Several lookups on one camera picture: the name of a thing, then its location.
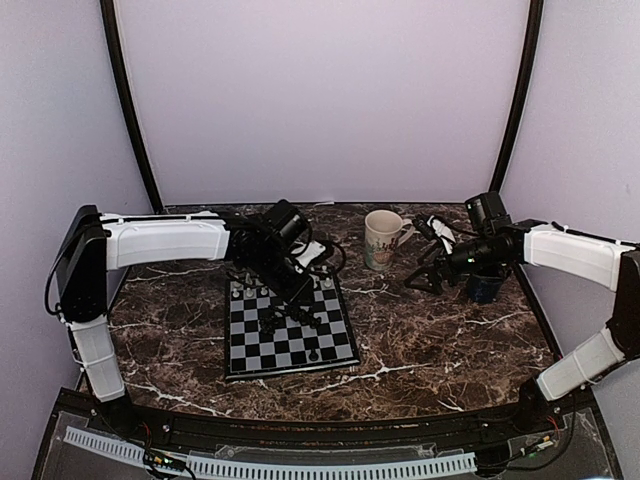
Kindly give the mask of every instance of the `black cable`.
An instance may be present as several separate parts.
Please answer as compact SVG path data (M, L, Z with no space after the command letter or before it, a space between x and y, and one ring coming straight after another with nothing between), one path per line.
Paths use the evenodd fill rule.
M325 246L333 245L340 251L340 256L342 258L340 259L340 263L338 264L338 266L333 271L335 275L339 274L347 264L347 252L345 251L344 247L340 245L338 242L334 242L333 240L318 240L318 243Z
M267 233L271 233L271 231L261 222L237 215L155 215L155 216L141 216L141 217L118 217L118 218L108 218L104 220L100 220L100 225L109 225L114 223L131 223L131 222L146 222L146 221L159 221L159 220L187 220L188 218L192 220L222 220L223 222L229 224L230 226L251 226L256 227L258 230L266 231ZM305 246L302 253L306 252L311 244L313 230L311 225L305 219L305 223L309 229L307 245ZM53 276L55 275L56 269L60 265L60 262L64 259L64 257L68 254L68 250L89 228L95 226L96 224L87 224L83 228L79 229L70 239L66 242L61 248L58 256L53 262L51 270L47 275L47 281L45 283L44 289L44 309L46 312L54 317L57 317L62 311L59 307L51 308L51 304L49 303L49 295L51 293L51 283L53 282Z
M64 257L67 255L69 248L71 247L71 245L73 245L76 240L78 240L82 235L84 235L87 230L89 230L89 228L91 228L93 225L86 225L85 227L81 228L80 230L78 230L70 239L67 243L65 243L62 248L60 248L60 252L58 253L58 256L56 257L56 259L53 262L53 266L51 267L51 270L49 270L49 275L47 275L47 282L45 284L44 287L44 309L47 311L47 313L49 315L52 315L54 317L57 317L58 314L61 313L61 310L58 308L58 306L56 306L55 310L51 308L51 304L49 303L49 294L51 291L51 282L53 281L53 276L56 273L56 269L58 268L58 266L60 265L60 262L64 259Z
M126 443L130 443L130 444L132 444L132 445L135 445L136 447L140 447L140 448L142 448L142 449L144 450L144 452L145 452L146 454L148 454L149 456L153 455L153 456L156 456L156 457L159 457L159 458L168 458L168 459L169 459L169 460L171 460L172 462L177 462L177 463L178 463L178 464L180 464L180 466L182 467L182 470L183 470L183 471L185 471L185 472L187 472L187 473L191 476L192 480L198 480L198 479L197 479L197 477L196 477L196 475L195 475L195 473L193 473L193 470L191 470L191 468L189 468L189 466L187 465L187 462L185 462L185 461L183 461L183 460L179 460L179 459L177 459L177 458L173 458L171 455L168 455L168 454L166 454L166 453L164 453L164 452L161 452L161 451L159 451L159 450L155 450L155 449L152 449L152 448L151 448L151 442L150 442L150 440L149 440L150 435L151 435L151 430L148 430L148 432L147 432L147 439L148 439L148 442L149 442L149 443L148 443L148 445L149 445L149 446L147 446L147 441L145 441L145 442L144 442L143 446L140 446L140 445L138 445L138 443L137 443L137 442L135 442L135 441L131 440L130 438L125 438L125 437L123 437L122 435L120 435L120 434L116 431L116 429L115 429L115 428L113 428L113 427L111 426L111 424L107 421L107 419L104 417L104 415L102 415L102 412L100 411L100 408L98 408L98 406L96 406L96 409L95 409L95 410L96 410L96 412L98 413L98 415L100 416L100 419L102 420L102 423L104 423L104 424L105 424L105 426L106 426L106 427L107 427L107 428L108 428L108 429L109 429L109 430L110 430L110 431L111 431L111 432L112 432L116 437L118 437L120 440L122 440L123 442L126 442ZM152 472L154 473L154 474L153 474L153 476L154 476L154 477L156 477L156 478L158 478L158 479L170 479L170 478L175 478L175 477L177 477L177 475L172 475L172 474L167 474L167 473L160 472L159 470L157 470L157 469L155 468L155 465L154 465L153 463L151 463L151 462L149 462L149 463L145 462L145 460L144 460L144 456L143 456L142 463L143 463L143 465L144 465L145 467L149 467L149 468L152 470Z
M304 248L302 249L302 251L300 253L296 253L296 257L299 257L300 255L303 255L307 252L307 250L309 250L309 246L311 245L311 242L313 241L313 228L311 228L311 224L305 219L305 224L307 225L307 244L304 246ZM293 253L294 247L291 247L291 249L289 250L289 253Z
M453 225L451 222L449 222L448 220L444 219L440 215L431 215L431 216L433 218L435 218L436 220L442 222L446 227L449 227L451 230L453 230L456 233L461 233L462 235L468 235L470 237L478 237L479 236L476 232L472 232L470 230L465 230L464 228L456 227L455 225Z
M593 233L581 232L580 230L565 228L562 225L560 225L558 222L551 222L551 226L556 230L560 230L561 232L568 233L569 235L575 235L577 237L593 238L594 240L600 240L607 243L618 243L618 240L616 240L615 238L608 238L600 235L595 235ZM620 245L623 245L625 247L640 248L640 244L633 243L633 242L620 241Z
M519 451L518 453L512 455L511 457L507 458L506 460L502 460L501 462L497 462L497 463L490 463L490 464L478 464L479 468L499 468L499 467L504 467L506 470L511 470L511 471L517 471L517 472L534 472L537 470L542 470L543 468L548 467L549 465L551 465L552 463L556 462L569 448L569 445L571 444L571 440L573 439L573 433L575 431L575 425L576 425L576 412L577 412L577 399L576 399L576 395L573 395L573 413L571 415L571 427L569 429L569 436L567 437L567 439L565 440L564 444L562 445L562 447L560 448L560 450L558 451L558 453L551 458L550 460L548 460L547 462L541 464L541 465L537 465L535 467L520 467L520 466L513 466L510 467L508 464L514 460L518 460L519 458L524 458L526 456L526 453L523 454L522 451ZM502 421L507 421L507 418L505 417L505 419L500 419L500 422Z
M558 453L550 460L546 461L541 465L537 465L535 467L507 467L507 470L511 470L514 472L535 472L536 470L542 470L543 468L547 468L552 463L555 463L565 452L569 449L569 445L571 445L571 440L573 439L573 434L576 429L576 420L577 420L577 410L578 410L578 401L576 398L576 394L573 394L573 413L571 414L571 428L569 429L569 436L564 441L564 444L558 451Z

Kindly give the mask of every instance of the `mug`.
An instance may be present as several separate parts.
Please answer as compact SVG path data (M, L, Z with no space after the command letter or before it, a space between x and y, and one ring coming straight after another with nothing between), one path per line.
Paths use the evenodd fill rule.
M364 224L364 260L367 267L377 271L391 266L396 248L409 240L416 231L411 220L389 210L371 212L364 219ZM402 234L402 229L407 225L409 229Z

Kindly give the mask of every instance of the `curved black frame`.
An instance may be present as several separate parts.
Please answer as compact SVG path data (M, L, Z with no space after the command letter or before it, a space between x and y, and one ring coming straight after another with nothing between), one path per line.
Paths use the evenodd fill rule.
M113 0L100 0L100 8L102 10L102 22L104 24L104 34L107 39L107 48L109 49L109 58L111 59L111 68L113 70L113 78L116 82L118 96L120 97L120 107L124 121L127 124L129 139L133 147L133 153L138 163L138 169L144 182L144 188L147 191L149 202L155 213L162 213L164 205L160 198L160 192L153 171L147 150L144 147L142 132L136 110L133 106L133 97L131 96L131 88L129 79L127 78L127 69L122 54L122 45L120 44L120 34L118 33L118 21L116 19L116 10Z
M531 0L529 5L529 18L524 36L524 47L522 48L518 79L516 80L516 88L513 92L511 110L509 111L509 119L507 120L507 127L504 131L500 153L498 154L496 167L493 171L491 183L489 184L490 191L494 190L499 192L507 175L509 160L511 160L513 147L516 143L520 120L522 119L522 112L524 111L524 104L527 100L527 92L529 91L529 82L531 80L531 73L533 72L533 62L536 56L538 35L540 34L540 25L542 23L543 6L544 0Z
M522 57L520 60L520 68L518 70L518 79L516 81L511 110L507 120L500 153L496 161L496 166L491 178L489 190L500 191L509 167L509 160L513 152L520 120L524 111L524 104L529 90L529 82L533 71L533 62L538 44L538 36L540 33L540 25L542 21L542 8L544 0L531 0L529 5L529 17L527 20L527 29L525 32L524 46L522 49ZM115 13L113 0L100 0L102 9L102 21L104 24L105 37L107 39L107 47L109 49L109 57L111 59L111 67L113 69L113 77L118 89L120 97L120 106L127 124L131 146L138 163L140 175L144 182L147 196L155 213L164 211L164 204L160 197L157 182L153 176L149 156L144 146L138 117L136 115L131 95L131 88L127 77L127 71L122 53L122 45L118 33L118 22Z

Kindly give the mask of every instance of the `marble tabletop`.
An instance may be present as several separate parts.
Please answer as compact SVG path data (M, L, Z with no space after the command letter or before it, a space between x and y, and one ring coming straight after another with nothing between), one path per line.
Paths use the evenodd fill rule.
M179 207L252 213L267 206ZM414 235L381 274L364 266L364 217L378 208L438 214L467 227L461 205L301 206L316 238L340 242L340 274L361 365L227 383L222 262L181 261L131 269L111 312L111 332L135 403L232 418L343 421L469 411L517 400L520 384L552 355L513 276L497 301L477 305L463 285L442 296L403 280L427 242Z

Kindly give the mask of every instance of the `lavender wall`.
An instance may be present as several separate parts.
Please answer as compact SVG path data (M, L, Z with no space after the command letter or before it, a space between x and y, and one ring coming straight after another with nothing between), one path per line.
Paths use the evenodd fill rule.
M78 376L42 306L76 209L150 210L112 78L97 1L0 2L2 478L30 478L58 390Z
M504 198L514 218L640 239L640 4L547 2ZM599 330L613 294L527 270L565 351ZM640 364L595 387L625 478L640 478Z
M169 204L460 201L489 184L527 0L120 0Z

